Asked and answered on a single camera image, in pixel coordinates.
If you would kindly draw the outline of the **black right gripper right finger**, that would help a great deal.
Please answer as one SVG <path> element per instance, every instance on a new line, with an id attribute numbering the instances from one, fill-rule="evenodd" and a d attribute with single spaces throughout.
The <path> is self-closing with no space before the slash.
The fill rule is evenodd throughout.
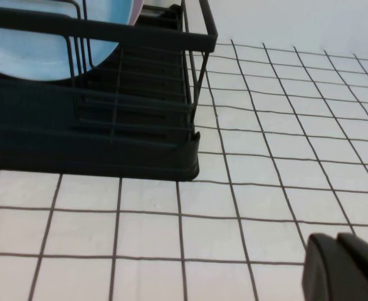
<path id="1" fill-rule="evenodd" d="M 368 243 L 350 233 L 338 234 L 337 241 L 345 248 L 358 269 L 368 280 Z"/>

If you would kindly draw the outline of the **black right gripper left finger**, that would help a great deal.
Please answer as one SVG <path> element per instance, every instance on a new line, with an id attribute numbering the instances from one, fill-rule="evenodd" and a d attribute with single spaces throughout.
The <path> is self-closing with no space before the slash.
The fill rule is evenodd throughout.
<path id="1" fill-rule="evenodd" d="M 309 236 L 302 277 L 305 300 L 368 300 L 368 280 L 337 237 Z"/>

